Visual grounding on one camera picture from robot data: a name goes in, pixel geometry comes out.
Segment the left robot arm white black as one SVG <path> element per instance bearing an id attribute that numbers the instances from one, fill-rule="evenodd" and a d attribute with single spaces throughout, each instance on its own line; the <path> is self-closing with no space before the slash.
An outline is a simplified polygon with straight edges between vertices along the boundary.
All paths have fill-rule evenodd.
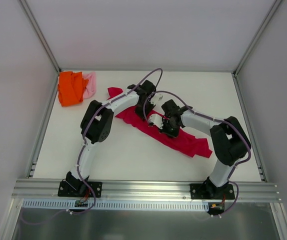
<path id="1" fill-rule="evenodd" d="M 150 113 L 155 105 L 150 102 L 144 104 L 156 90 L 157 87 L 152 82 L 145 80 L 142 84 L 128 86 L 126 90 L 104 102 L 90 102 L 80 124 L 82 148 L 75 166 L 60 182 L 58 196 L 81 197 L 89 191 L 90 184 L 85 182 L 89 179 L 99 143 L 105 141 L 111 132 L 114 117 L 131 107 L 135 107 L 140 114 Z"/>

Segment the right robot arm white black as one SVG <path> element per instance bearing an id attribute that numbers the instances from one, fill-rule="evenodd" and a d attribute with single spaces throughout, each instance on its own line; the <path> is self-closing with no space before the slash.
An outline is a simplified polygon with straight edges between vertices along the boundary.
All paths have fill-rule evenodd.
<path id="1" fill-rule="evenodd" d="M 211 137 L 214 153 L 217 157 L 214 169 L 196 190 L 203 198 L 216 199 L 224 195 L 229 178 L 237 163 L 251 155 L 251 143 L 239 121 L 234 116 L 216 119 L 193 111 L 189 106 L 179 107 L 172 99 L 162 106 L 159 131 L 170 138 L 176 138 L 182 128 L 198 130 Z"/>

